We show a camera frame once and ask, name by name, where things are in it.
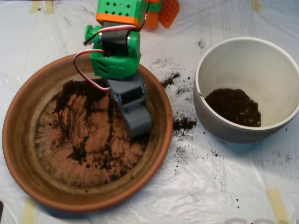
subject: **pot rim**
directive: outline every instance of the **pot rim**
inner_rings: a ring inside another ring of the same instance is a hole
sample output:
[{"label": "pot rim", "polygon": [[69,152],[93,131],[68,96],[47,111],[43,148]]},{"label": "pot rim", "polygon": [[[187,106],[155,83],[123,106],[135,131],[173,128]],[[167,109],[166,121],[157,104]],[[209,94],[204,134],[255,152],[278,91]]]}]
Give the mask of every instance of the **pot rim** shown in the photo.
[{"label": "pot rim", "polygon": [[200,91],[200,87],[199,87],[199,70],[200,70],[200,67],[202,65],[202,63],[204,62],[205,58],[210,54],[211,51],[213,51],[214,49],[216,49],[217,47],[219,47],[220,45],[223,45],[225,43],[228,43],[228,42],[234,42],[234,41],[239,41],[239,40],[247,40],[247,41],[254,41],[254,42],[260,42],[260,43],[264,43],[266,45],[269,45],[273,48],[275,48],[276,50],[280,51],[285,57],[287,57],[289,59],[289,61],[293,64],[293,66],[295,67],[296,71],[297,71],[297,75],[299,77],[299,66],[298,64],[295,62],[295,60],[289,55],[289,53],[287,53],[285,50],[283,50],[281,47],[273,44],[272,42],[270,41],[266,41],[266,40],[263,40],[263,39],[260,39],[260,38],[255,38],[255,37],[234,37],[234,38],[230,38],[230,39],[226,39],[224,41],[221,41],[219,43],[217,43],[216,45],[214,45],[213,47],[211,47],[203,56],[202,58],[200,59],[199,61],[199,64],[197,66],[197,69],[196,69],[196,73],[195,73],[195,85],[196,85],[196,90],[197,90],[197,94],[199,94],[199,97],[200,99],[202,100],[202,102],[204,103],[204,105],[206,106],[206,108],[214,115],[216,116],[218,119],[220,119],[221,121],[231,125],[231,126],[234,126],[234,127],[237,127],[237,128],[240,128],[242,130],[252,130],[252,131],[264,131],[264,130],[271,130],[271,129],[275,129],[277,127],[280,127],[280,126],[283,126],[285,124],[287,124],[290,120],[292,120],[296,114],[299,112],[299,104],[297,105],[297,107],[294,109],[294,111],[287,117],[285,118],[284,120],[276,123],[276,124],[273,124],[273,125],[270,125],[270,126],[265,126],[265,127],[248,127],[248,126],[243,126],[243,125],[239,125],[239,124],[236,124],[234,122],[231,122],[225,118],[223,118],[222,116],[220,116],[218,113],[216,113],[210,106],[209,104],[206,102],[206,100],[204,99],[204,97],[202,96],[201,94],[201,91]]},{"label": "pot rim", "polygon": [[45,70],[52,66],[56,66],[57,64],[64,63],[67,61],[73,61],[75,55],[69,55],[63,58],[60,58],[58,60],[55,60],[51,62],[50,64],[47,64],[43,68],[41,68],[39,71],[37,71],[33,76],[31,76],[25,83],[24,85],[19,89],[17,94],[15,95],[14,99],[12,100],[8,111],[5,116],[4,124],[3,124],[3,131],[2,131],[2,148],[3,148],[3,154],[4,154],[4,159],[7,164],[8,170],[11,174],[11,176],[14,178],[14,180],[17,182],[17,184],[33,199],[37,200],[38,202],[45,204],[46,206],[58,209],[58,210],[64,210],[64,211],[72,211],[72,212],[87,212],[87,211],[94,211],[94,210],[100,210],[104,208],[108,208],[110,206],[116,205],[125,199],[129,198],[132,196],[134,193],[139,191],[152,177],[153,175],[158,171],[160,166],[162,165],[164,158],[168,152],[171,138],[172,138],[172,125],[173,125],[173,117],[172,117],[172,109],[171,105],[168,99],[168,96],[158,81],[158,79],[145,67],[142,65],[139,65],[139,69],[144,71],[145,73],[148,74],[150,79],[154,82],[154,84],[158,88],[158,92],[160,93],[163,101],[164,101],[164,106],[165,106],[165,113],[166,113],[166,133],[164,137],[164,142],[162,144],[162,149],[160,154],[158,155],[155,163],[153,164],[152,167],[148,170],[148,172],[131,188],[128,190],[122,192],[121,194],[110,198],[105,201],[101,201],[98,203],[92,203],[92,204],[85,204],[85,205],[73,205],[73,204],[67,204],[67,203],[61,203],[61,202],[54,202],[51,201],[50,199],[44,197],[43,195],[35,192],[33,189],[31,189],[25,181],[23,181],[20,178],[20,175],[18,174],[17,170],[13,166],[13,161],[9,153],[9,148],[8,148],[8,135],[7,135],[7,130],[9,128],[9,125],[12,122],[11,118],[11,112],[15,110],[16,102],[18,101],[18,98],[25,92],[25,90],[28,88],[29,84],[33,82],[36,78],[38,78],[40,75],[44,73]]}]

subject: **spilled soil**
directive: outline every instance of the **spilled soil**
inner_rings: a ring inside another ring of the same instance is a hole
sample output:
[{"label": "spilled soil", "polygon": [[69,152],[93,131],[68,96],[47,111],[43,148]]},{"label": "spilled soil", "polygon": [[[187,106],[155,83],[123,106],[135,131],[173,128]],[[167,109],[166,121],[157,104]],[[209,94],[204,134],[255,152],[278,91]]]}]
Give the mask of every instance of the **spilled soil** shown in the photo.
[{"label": "spilled soil", "polygon": [[217,89],[206,97],[210,107],[225,119],[243,126],[260,127],[258,104],[242,90]]},{"label": "spilled soil", "polygon": [[[95,82],[105,86],[102,79]],[[149,137],[130,139],[106,92],[87,82],[69,81],[39,117],[36,152],[54,179],[75,187],[95,187],[131,170]]]},{"label": "spilled soil", "polygon": [[180,119],[173,120],[173,130],[180,131],[183,130],[190,130],[196,126],[197,121],[191,120],[185,116],[181,117]]},{"label": "spilled soil", "polygon": [[166,88],[168,85],[172,85],[172,84],[174,84],[174,82],[173,82],[173,80],[174,79],[176,79],[176,78],[178,78],[178,77],[180,77],[181,75],[179,74],[179,73],[175,73],[175,72],[173,72],[172,74],[171,74],[171,76],[170,77],[168,77],[167,79],[165,79],[163,82],[161,82],[161,84],[162,84],[162,86],[164,87],[164,88]]}]

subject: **yellow tape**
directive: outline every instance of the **yellow tape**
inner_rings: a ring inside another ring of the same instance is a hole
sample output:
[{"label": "yellow tape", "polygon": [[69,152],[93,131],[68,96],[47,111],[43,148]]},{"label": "yellow tape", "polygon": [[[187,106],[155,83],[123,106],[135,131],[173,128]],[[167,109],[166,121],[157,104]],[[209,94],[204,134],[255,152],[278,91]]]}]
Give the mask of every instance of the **yellow tape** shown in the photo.
[{"label": "yellow tape", "polygon": [[251,0],[251,7],[254,12],[262,12],[261,0]]},{"label": "yellow tape", "polygon": [[45,1],[46,14],[54,14],[54,1]]},{"label": "yellow tape", "polygon": [[27,198],[25,201],[22,224],[33,224],[35,216],[36,203],[31,198]]},{"label": "yellow tape", "polygon": [[281,200],[279,190],[272,188],[268,190],[269,200],[271,202],[272,210],[278,224],[290,224],[288,214],[286,213],[284,204]]},{"label": "yellow tape", "polygon": [[41,1],[32,1],[31,3],[31,9],[30,9],[30,13],[35,13],[37,12],[39,6],[41,4]]}]

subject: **green robot part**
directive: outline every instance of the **green robot part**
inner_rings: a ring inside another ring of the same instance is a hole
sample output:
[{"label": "green robot part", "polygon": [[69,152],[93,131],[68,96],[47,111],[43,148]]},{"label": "green robot part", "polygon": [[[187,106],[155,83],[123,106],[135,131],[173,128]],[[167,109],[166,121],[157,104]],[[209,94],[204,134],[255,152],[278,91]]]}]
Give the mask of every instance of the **green robot part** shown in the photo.
[{"label": "green robot part", "polygon": [[145,9],[145,0],[99,0],[97,14],[134,17],[142,23]]},{"label": "green robot part", "polygon": [[150,12],[158,13],[158,12],[160,12],[160,10],[162,8],[162,4],[163,4],[163,0],[160,0],[158,3],[146,2],[145,3],[145,8],[147,9],[148,5],[149,5],[149,11]]},{"label": "green robot part", "polygon": [[[101,26],[87,25],[85,28],[85,40],[98,32]],[[104,49],[100,43],[100,35],[93,40],[93,49]],[[96,76],[106,79],[124,79],[133,75],[139,66],[140,53],[140,34],[131,31],[127,42],[128,49],[115,49],[113,55],[106,56],[103,53],[93,52],[90,55],[91,64]]]}]

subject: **white plastic sheet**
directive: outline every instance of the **white plastic sheet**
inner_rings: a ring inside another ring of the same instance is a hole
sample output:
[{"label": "white plastic sheet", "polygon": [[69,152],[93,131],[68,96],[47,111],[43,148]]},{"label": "white plastic sheet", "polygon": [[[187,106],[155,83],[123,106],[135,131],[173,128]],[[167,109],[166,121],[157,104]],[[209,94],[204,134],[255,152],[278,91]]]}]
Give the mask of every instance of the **white plastic sheet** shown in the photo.
[{"label": "white plastic sheet", "polygon": [[[163,81],[175,116],[197,119],[193,78],[202,55],[217,42],[255,36],[274,42],[299,63],[299,2],[181,0],[170,29],[142,31],[141,63]],[[56,0],[54,14],[30,13],[31,1],[0,2],[0,121],[22,84],[37,70],[84,49],[84,27],[96,25],[96,0]],[[113,208],[84,214],[37,205],[35,224],[272,224],[267,190],[278,188],[291,223],[299,220],[299,117],[266,140],[232,146],[204,133],[201,124],[173,135],[162,167],[137,194]],[[29,197],[11,177],[0,151],[1,224],[21,224]]]}]

